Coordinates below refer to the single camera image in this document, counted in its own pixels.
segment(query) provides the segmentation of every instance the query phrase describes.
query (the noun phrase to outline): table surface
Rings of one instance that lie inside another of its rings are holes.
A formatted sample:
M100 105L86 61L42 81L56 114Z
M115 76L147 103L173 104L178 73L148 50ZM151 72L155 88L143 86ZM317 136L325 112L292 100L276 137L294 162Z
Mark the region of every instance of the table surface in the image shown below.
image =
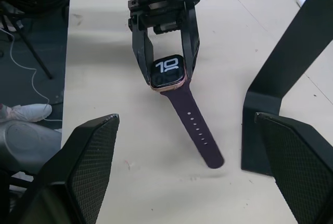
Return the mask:
M132 51L128 0L71 0L63 140L118 113L110 183L97 223L296 223L274 179L240 169L245 93L298 11L295 0L202 0L191 90L225 159L206 167L167 98ZM181 54L179 32L151 35L155 57ZM281 115L333 143L333 48L286 95Z

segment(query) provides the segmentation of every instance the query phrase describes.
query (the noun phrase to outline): number 10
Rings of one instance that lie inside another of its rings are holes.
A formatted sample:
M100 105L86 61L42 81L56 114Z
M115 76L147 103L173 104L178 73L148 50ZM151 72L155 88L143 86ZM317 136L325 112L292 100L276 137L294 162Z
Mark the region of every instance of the number 10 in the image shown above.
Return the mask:
M179 63L178 59L173 58L171 60L162 61L162 62L156 64L155 67L157 68L158 66L160 66L161 73L164 73L164 72L167 72L167 71L172 70L172 69L179 69L178 63Z

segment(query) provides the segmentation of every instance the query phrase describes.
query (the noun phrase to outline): watch face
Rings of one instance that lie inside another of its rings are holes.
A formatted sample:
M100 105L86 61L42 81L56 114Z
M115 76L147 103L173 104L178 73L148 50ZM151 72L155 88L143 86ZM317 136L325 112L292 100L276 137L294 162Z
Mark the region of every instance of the watch face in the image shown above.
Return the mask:
M151 66L150 85L154 89L175 85L184 79L184 59L180 55L156 60Z

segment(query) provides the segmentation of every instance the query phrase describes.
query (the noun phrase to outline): purple watch strap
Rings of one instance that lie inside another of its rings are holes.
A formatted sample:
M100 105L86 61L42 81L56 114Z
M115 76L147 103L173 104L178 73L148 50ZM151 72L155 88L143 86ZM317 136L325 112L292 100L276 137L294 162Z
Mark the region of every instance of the purple watch strap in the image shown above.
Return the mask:
M189 84L187 81L180 88L161 94L171 101L207 166L220 168L224 159L192 96Z

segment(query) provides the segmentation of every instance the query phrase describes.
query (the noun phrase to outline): white cable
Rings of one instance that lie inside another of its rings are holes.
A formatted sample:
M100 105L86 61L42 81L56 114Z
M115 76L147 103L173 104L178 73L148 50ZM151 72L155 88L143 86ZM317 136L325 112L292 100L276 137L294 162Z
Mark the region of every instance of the white cable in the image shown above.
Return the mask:
M1 29L1 28L0 28L0 30L1 30L2 32L6 33L7 35L10 35L10 36L12 37L12 42L11 42L11 44L10 44L9 55L10 55L11 60L14 62L14 64L16 64L17 66L19 66L19 67L22 68L22 69L27 69L27 70L33 70L33 71L34 71L32 77L31 77L31 85L32 85L33 90L34 90L39 96L41 96L42 98L44 98L44 99L47 100L47 103L46 103L45 108L44 108L44 110L45 110L46 107L47 107L47 105L48 105L49 102L50 102L50 99L47 98L46 96L42 95L42 94L41 94L40 92L38 92L38 90L35 88L35 85L34 85L34 78L35 78L35 75L37 74L37 69L35 69L35 68L28 68L28 67L22 66L22 65L18 64L18 63L14 60L14 58L12 57L12 48L13 48L13 46L14 46L15 36L14 36L13 34L10 34L10 33L7 32L7 31L5 31L4 29ZM43 118L43 120L45 120L45 121L61 121L61 122L62 122L62 120L48 120L48 119L45 119L45 118Z

